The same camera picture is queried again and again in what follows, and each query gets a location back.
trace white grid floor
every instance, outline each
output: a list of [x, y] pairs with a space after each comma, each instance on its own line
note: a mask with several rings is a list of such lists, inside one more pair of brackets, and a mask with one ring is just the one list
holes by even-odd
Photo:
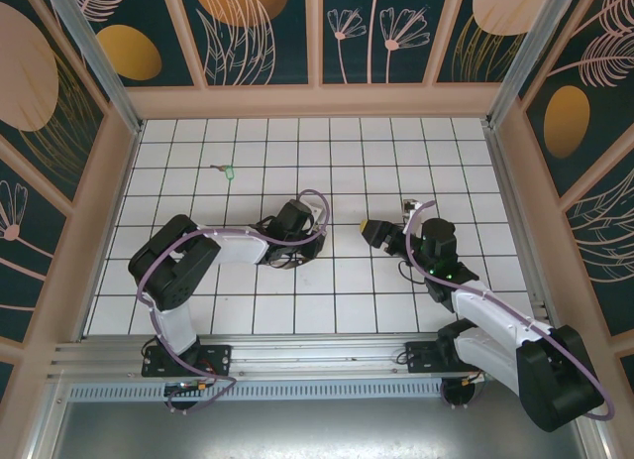
[[[210, 165], [233, 165], [235, 178], [229, 183]], [[461, 260], [530, 312], [478, 119], [151, 120], [85, 333], [153, 333], [127, 265], [172, 216], [244, 226], [277, 214], [308, 187], [333, 207], [319, 259], [290, 271], [214, 267], [190, 301], [198, 333], [435, 332], [450, 323], [456, 316], [402, 278], [399, 260], [371, 250], [359, 232], [368, 217], [402, 222], [403, 198], [435, 198], [438, 211], [427, 216], [456, 223]]]

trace floral wallpaper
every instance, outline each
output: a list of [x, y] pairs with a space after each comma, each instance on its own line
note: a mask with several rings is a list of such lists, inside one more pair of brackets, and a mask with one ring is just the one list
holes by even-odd
[[193, 84], [164, 0], [75, 1], [125, 86]]
[[567, 213], [612, 335], [634, 329], [634, 152]]
[[182, 0], [207, 84], [308, 83], [306, 0]]
[[0, 0], [0, 138], [73, 199], [103, 120], [28, 0]]
[[545, 0], [463, 0], [438, 82], [501, 82]]
[[323, 82], [422, 82], [445, 0], [324, 0]]
[[22, 342], [65, 217], [0, 161], [0, 337]]
[[526, 110], [559, 195], [634, 123], [634, 0], [594, 0]]

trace small green object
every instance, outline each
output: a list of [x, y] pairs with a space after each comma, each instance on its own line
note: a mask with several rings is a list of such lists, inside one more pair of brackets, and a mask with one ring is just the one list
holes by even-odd
[[225, 169], [224, 169], [224, 172], [225, 172], [225, 176], [227, 177], [228, 181], [231, 181], [232, 179], [234, 179], [234, 176], [236, 175], [234, 173], [234, 168], [231, 165], [226, 165]]

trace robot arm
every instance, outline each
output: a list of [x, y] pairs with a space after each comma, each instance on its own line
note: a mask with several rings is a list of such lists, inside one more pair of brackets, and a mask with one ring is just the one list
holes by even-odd
[[[188, 300], [211, 266], [221, 264], [273, 265], [287, 258], [282, 266], [292, 268], [314, 259], [321, 251], [325, 235], [297, 247], [272, 245], [249, 233], [257, 231], [280, 241], [302, 241], [311, 234], [322, 208], [291, 199], [277, 216], [271, 216], [244, 233], [214, 233], [198, 236], [176, 250], [177, 256], [165, 258], [150, 276], [145, 296], [154, 305], [155, 318], [164, 341], [187, 364], [199, 361], [200, 342], [189, 314]], [[197, 226], [185, 215], [173, 217], [130, 261], [128, 270], [137, 283], [152, 263], [182, 236], [197, 231]]]
[[[411, 213], [419, 206], [406, 201], [405, 212]], [[411, 266], [401, 226], [368, 220], [361, 228], [372, 247], [382, 247], [387, 254], [399, 256]], [[603, 398], [599, 391], [545, 339], [504, 308], [468, 291], [471, 287], [492, 294], [458, 260], [454, 233], [452, 223], [432, 218], [423, 223], [420, 237], [411, 237], [412, 255], [419, 266], [437, 279], [465, 287], [452, 288], [425, 280], [432, 298], [462, 317], [438, 332], [437, 347], [446, 364], [463, 362], [497, 378], [520, 397], [531, 419], [546, 431], [553, 431], [601, 405]], [[569, 326], [554, 328], [532, 318], [528, 320], [547, 332], [594, 375], [576, 331]]]

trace metal plate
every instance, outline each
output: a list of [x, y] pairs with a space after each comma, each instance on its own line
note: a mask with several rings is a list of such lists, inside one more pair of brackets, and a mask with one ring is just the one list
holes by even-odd
[[[211, 365], [214, 373], [223, 376], [229, 375], [231, 346], [203, 345], [198, 353], [196, 368], [203, 370], [207, 363]], [[191, 378], [195, 376], [194, 373], [177, 365], [158, 346], [146, 348], [141, 375], [145, 378]]]
[[407, 371], [409, 373], [457, 373], [477, 372], [478, 368], [463, 362], [447, 364], [436, 342], [408, 342], [405, 344]]

